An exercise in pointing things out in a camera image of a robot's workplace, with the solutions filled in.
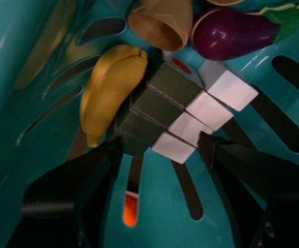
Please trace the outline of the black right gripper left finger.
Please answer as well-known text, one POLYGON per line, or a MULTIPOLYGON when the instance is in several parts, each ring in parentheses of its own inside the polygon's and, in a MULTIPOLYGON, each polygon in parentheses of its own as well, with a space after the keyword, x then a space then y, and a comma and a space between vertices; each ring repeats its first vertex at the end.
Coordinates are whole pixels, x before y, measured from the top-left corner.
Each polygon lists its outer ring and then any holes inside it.
POLYGON ((122 156, 123 139, 115 138, 31 183, 6 248, 103 248, 122 156))

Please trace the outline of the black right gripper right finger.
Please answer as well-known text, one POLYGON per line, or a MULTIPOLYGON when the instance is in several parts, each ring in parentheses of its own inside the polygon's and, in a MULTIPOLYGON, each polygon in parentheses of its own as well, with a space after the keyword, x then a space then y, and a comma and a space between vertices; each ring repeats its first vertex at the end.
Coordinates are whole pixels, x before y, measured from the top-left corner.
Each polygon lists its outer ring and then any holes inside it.
POLYGON ((299 248, 299 166, 204 133, 199 154, 218 189, 236 248, 299 248))

